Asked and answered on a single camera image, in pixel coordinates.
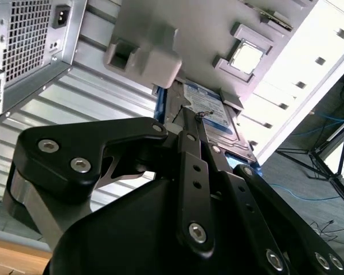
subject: wooden surface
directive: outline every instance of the wooden surface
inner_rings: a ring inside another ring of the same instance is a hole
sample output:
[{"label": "wooden surface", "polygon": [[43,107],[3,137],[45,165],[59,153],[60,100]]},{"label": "wooden surface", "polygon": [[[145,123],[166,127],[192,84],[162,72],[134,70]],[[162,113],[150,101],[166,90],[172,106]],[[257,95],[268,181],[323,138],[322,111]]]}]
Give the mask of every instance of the wooden surface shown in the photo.
[{"label": "wooden surface", "polygon": [[0,241],[0,275],[42,275],[51,254]]}]

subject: power supply vent grille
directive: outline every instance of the power supply vent grille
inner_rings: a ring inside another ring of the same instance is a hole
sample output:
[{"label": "power supply vent grille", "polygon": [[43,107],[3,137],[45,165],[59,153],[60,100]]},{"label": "power supply vent grille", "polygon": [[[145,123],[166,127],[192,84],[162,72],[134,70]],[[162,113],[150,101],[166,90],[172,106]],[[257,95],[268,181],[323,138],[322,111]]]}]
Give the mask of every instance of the power supply vent grille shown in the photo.
[{"label": "power supply vent grille", "polygon": [[14,0],[11,4],[7,49],[2,69],[6,86],[33,73],[43,64],[51,0]]}]

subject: hard drive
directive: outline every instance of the hard drive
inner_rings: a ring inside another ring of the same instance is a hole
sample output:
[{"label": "hard drive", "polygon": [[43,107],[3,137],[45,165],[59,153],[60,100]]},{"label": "hard drive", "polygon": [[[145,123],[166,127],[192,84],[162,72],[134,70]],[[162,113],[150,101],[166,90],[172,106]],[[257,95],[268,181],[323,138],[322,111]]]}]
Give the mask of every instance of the hard drive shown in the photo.
[{"label": "hard drive", "polygon": [[205,114],[203,121],[209,142],[226,150],[231,166],[246,163],[259,167],[252,147],[237,122],[237,112],[222,102],[221,96],[192,81],[175,80],[169,89],[157,89],[158,101],[155,118],[169,131],[179,132],[182,127],[175,119],[182,107]]}]

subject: metal stand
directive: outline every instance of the metal stand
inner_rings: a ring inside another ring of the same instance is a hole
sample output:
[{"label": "metal stand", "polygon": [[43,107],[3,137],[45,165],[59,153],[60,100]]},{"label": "metal stand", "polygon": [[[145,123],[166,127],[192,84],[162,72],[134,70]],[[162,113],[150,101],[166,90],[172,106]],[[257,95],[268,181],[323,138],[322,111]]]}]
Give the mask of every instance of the metal stand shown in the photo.
[{"label": "metal stand", "polygon": [[[344,144],[343,144],[342,154],[339,161],[338,171],[336,173],[333,173],[332,170],[326,165],[326,163],[320,157],[321,153],[324,151],[324,149],[327,146],[329,146],[329,144],[331,144],[332,141],[325,142],[324,144],[321,144],[318,148],[315,148],[313,150],[278,148],[276,150],[276,153],[308,170],[315,172],[318,175],[323,176],[324,178],[317,178],[317,177],[311,177],[311,176],[308,176],[308,178],[330,182],[331,185],[336,190],[336,192],[339,194],[339,196],[344,200],[344,185],[341,182],[342,169],[343,169],[343,164],[344,164]],[[296,158],[289,156],[288,154],[308,155],[314,167],[311,167],[308,164],[305,164],[301,162],[300,160],[297,160]]]}]

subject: metal side panel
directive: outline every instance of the metal side panel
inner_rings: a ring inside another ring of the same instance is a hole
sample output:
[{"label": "metal side panel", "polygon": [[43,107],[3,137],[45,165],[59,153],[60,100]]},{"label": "metal side panel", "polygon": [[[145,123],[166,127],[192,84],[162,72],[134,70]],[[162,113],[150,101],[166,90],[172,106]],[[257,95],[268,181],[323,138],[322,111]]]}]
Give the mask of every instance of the metal side panel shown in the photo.
[{"label": "metal side panel", "polygon": [[[153,117],[156,98],[151,90],[106,70],[102,57],[108,45],[120,1],[89,0],[73,69],[0,125],[0,199],[21,131],[29,127],[86,121]],[[93,193],[96,210],[152,180],[146,173],[135,180],[104,186]]]},{"label": "metal side panel", "polygon": [[320,0],[244,104],[263,164],[344,74],[344,1]]}]

